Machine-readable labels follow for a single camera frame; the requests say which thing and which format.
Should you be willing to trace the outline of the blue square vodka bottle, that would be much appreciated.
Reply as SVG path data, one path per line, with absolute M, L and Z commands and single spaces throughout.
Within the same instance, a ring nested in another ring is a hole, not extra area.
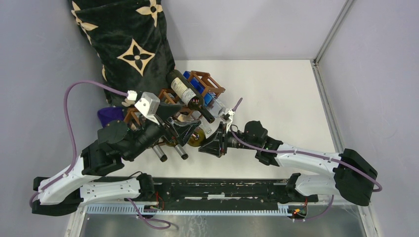
M 219 96 L 225 92 L 225 88 L 216 82 L 210 73 L 207 72 L 185 71 L 183 75 L 203 96 L 205 108 L 215 118 L 218 118 L 225 109 L 225 105 L 219 100 Z

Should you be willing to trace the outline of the brown wooden wine rack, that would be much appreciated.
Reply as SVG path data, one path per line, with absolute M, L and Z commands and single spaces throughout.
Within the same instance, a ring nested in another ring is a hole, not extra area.
M 210 75 L 210 73 L 199 71 L 185 71 L 184 77 L 191 83 L 191 85 L 203 97 L 204 108 L 217 118 L 220 111 L 223 110 L 221 102 L 218 100 L 220 94 L 225 92 L 225 88 L 220 86 Z M 160 91 L 158 98 L 168 104 L 182 104 L 180 97 L 171 89 L 164 88 Z M 132 129 L 139 128 L 145 119 L 140 117 L 141 114 L 136 108 L 128 108 L 124 122 L 127 123 Z M 199 112 L 194 111 L 183 106 L 183 108 L 174 115 L 178 121 L 193 121 L 199 120 L 201 125 L 195 129 L 188 144 L 193 147 L 199 146 L 203 140 L 212 133 L 210 122 Z

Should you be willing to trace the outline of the green wine bottle grey cap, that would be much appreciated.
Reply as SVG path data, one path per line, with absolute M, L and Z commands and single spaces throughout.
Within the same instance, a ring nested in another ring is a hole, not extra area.
M 206 133 L 200 127 L 197 127 L 188 140 L 188 145 L 192 147 L 200 147 L 206 140 Z

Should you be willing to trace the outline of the green wine bottle black cap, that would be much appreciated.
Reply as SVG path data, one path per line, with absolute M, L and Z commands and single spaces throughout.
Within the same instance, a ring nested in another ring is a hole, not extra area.
M 215 121 L 215 117 L 205 108 L 203 96 L 177 69 L 173 69 L 166 76 L 166 81 L 180 100 L 191 110 L 201 113 L 209 123 Z

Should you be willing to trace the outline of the tall clear glass bottle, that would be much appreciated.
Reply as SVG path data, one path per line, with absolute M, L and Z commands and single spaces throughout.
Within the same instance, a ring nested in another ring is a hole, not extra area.
M 201 115 L 200 112 L 194 111 L 192 113 L 192 118 L 201 122 L 200 128 L 205 132 L 206 135 L 210 135 L 212 133 L 209 122 Z

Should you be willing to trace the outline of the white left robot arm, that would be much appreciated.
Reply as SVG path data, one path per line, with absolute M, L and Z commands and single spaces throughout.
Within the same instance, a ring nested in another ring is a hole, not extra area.
M 176 140 L 179 145 L 188 142 L 199 120 L 176 121 L 179 105 L 161 103 L 156 112 L 157 121 L 146 120 L 137 130 L 122 120 L 113 120 L 97 132 L 97 139 L 87 146 L 72 163 L 53 177 L 36 177 L 33 188 L 32 213 L 46 216 L 64 216 L 79 207 L 113 199 L 150 201 L 155 196 L 151 175 L 142 173 L 121 181 L 102 182 L 108 174 L 124 167 L 124 161 L 133 161 L 145 150 L 158 145 L 161 138 Z

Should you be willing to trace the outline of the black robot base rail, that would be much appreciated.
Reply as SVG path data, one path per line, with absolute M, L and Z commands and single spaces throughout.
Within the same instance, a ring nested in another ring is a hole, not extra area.
M 286 179 L 154 177 L 154 189 L 133 201 L 159 202 L 164 211 L 267 211 L 279 204 L 318 202 L 287 187 Z

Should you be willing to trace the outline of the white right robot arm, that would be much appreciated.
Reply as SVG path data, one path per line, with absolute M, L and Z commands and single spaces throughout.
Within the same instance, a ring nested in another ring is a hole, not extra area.
M 247 122 L 243 131 L 232 131 L 220 123 L 199 152 L 219 158 L 229 148 L 254 150 L 255 158 L 267 166 L 309 171 L 309 175 L 294 173 L 289 178 L 285 194 L 291 201 L 311 195 L 339 195 L 352 204 L 368 206 L 372 194 L 383 189 L 377 171 L 357 151 L 327 153 L 299 148 L 270 137 L 259 121 Z

